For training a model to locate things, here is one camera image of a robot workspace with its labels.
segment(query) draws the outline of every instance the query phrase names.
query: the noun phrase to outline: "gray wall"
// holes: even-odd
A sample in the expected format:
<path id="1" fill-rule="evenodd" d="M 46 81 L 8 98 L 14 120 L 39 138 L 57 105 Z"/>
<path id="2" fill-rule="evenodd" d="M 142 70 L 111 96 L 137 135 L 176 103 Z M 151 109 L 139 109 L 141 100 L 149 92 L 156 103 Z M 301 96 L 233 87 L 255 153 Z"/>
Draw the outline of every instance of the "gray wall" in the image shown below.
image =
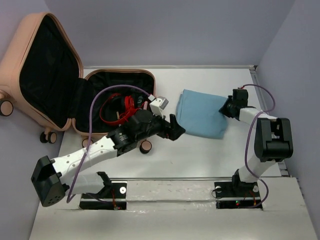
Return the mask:
<path id="1" fill-rule="evenodd" d="M 85 66 L 257 65 L 294 0 L 45 0 Z"/>
<path id="2" fill-rule="evenodd" d="M 299 178 L 320 238 L 319 13 L 319 0 L 296 0 L 259 64 L 258 77 L 274 94 L 274 114 L 291 121 L 294 154 L 286 164 Z"/>
<path id="3" fill-rule="evenodd" d="M 0 59 L 22 17 L 47 10 L 43 0 L 0 1 Z M 1 239 L 29 239 L 39 203 L 30 181 L 33 168 L 37 159 L 45 155 L 56 156 L 60 147 L 58 142 L 40 143 L 42 131 L 33 120 L 17 110 L 9 117 L 0 117 Z"/>

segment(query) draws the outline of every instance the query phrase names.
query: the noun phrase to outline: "metal edge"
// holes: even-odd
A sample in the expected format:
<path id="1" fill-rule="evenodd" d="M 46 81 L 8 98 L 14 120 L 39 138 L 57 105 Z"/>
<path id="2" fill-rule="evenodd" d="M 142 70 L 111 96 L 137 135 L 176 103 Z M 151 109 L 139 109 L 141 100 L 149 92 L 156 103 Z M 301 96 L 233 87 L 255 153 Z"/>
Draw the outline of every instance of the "metal edge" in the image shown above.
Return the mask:
<path id="1" fill-rule="evenodd" d="M 84 66 L 84 69 L 249 69 L 254 65 L 133 65 L 133 66 Z"/>
<path id="2" fill-rule="evenodd" d="M 263 176 L 263 179 L 267 178 L 281 178 L 281 176 Z M 114 181 L 231 181 L 232 177 L 110 177 L 112 182 Z"/>
<path id="3" fill-rule="evenodd" d="M 254 70 L 254 69 L 250 70 L 250 75 L 251 75 L 253 84 L 260 85 L 256 70 Z M 258 96 L 258 101 L 259 101 L 260 107 L 262 109 L 264 109 L 264 110 L 268 109 L 266 100 L 265 100 L 264 95 L 263 95 L 263 90 L 261 88 L 259 88 L 259 87 L 255 87 L 254 89 L 255 89 L 256 94 Z"/>

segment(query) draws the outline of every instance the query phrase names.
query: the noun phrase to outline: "red headphones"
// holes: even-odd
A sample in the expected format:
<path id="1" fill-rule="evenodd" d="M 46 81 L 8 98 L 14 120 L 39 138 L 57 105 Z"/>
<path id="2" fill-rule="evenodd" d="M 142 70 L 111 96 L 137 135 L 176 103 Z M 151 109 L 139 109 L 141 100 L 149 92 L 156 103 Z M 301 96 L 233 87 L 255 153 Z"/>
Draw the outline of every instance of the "red headphones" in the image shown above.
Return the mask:
<path id="1" fill-rule="evenodd" d="M 122 114 L 118 116 L 116 121 L 106 121 L 102 117 L 103 108 L 106 104 L 112 104 L 112 102 L 120 101 L 121 107 L 124 110 Z M 115 127 L 124 124 L 129 117 L 133 116 L 138 109 L 135 108 L 135 101 L 132 96 L 122 96 L 120 93 L 112 94 L 101 106 L 99 116 L 100 119 L 109 126 Z"/>

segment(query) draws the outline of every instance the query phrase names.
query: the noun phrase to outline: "white surface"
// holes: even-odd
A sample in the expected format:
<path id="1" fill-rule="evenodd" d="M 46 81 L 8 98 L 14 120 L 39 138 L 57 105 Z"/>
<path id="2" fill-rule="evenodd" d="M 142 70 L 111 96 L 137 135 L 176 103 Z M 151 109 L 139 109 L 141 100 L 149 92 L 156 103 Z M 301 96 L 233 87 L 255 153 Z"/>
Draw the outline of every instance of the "white surface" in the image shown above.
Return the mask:
<path id="1" fill-rule="evenodd" d="M 211 181 L 132 181 L 127 194 L 141 197 L 132 198 L 131 210 L 40 207 L 30 240 L 316 240 L 296 179 L 265 180 L 270 196 L 263 211 L 217 210 Z"/>
<path id="2" fill-rule="evenodd" d="M 156 95 L 169 100 L 163 111 L 166 116 L 176 112 L 176 105 L 183 89 L 227 97 L 232 94 L 233 88 L 253 83 L 248 69 L 147 70 L 155 76 Z M 85 69 L 84 76 L 91 71 L 94 69 Z M 255 89 L 246 89 L 249 93 L 249 105 L 259 108 Z M 231 177 L 244 165 L 249 125 L 230 118 L 227 118 L 227 121 L 228 128 L 223 139 L 184 134 L 178 140 L 170 141 L 154 136 L 149 138 L 152 143 L 150 153 L 141 154 L 137 148 L 120 157 L 101 162 L 84 173 L 105 171 L 111 178 Z M 73 129 L 66 131 L 59 155 L 79 150 L 81 142 L 81 137 Z M 253 154 L 252 146 L 251 144 L 249 148 L 249 158 Z M 263 176 L 281 176 L 278 165 L 272 166 Z"/>

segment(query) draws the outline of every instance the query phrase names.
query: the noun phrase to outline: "black suitcase lining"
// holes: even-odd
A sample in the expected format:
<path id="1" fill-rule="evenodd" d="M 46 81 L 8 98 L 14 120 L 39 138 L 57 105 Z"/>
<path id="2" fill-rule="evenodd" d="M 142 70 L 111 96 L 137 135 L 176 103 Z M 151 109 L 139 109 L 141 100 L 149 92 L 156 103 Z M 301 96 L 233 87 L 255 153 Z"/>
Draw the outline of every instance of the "black suitcase lining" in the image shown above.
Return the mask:
<path id="1" fill-rule="evenodd" d="M 118 85 L 134 85 L 148 93 L 154 91 L 151 75 L 139 73 L 105 72 L 92 75 L 88 80 L 79 78 L 79 66 L 72 51 L 50 16 L 45 16 L 36 33 L 28 56 L 22 67 L 20 89 L 23 97 L 37 110 L 49 117 L 59 128 L 68 118 L 76 119 L 76 128 L 89 131 L 89 109 L 92 100 L 102 89 Z M 99 118 L 102 103 L 112 93 L 143 96 L 131 88 L 119 88 L 104 93 L 96 101 L 92 114 L 94 133 L 109 132 L 113 127 Z M 107 119 L 115 121 L 115 111 L 106 109 Z"/>

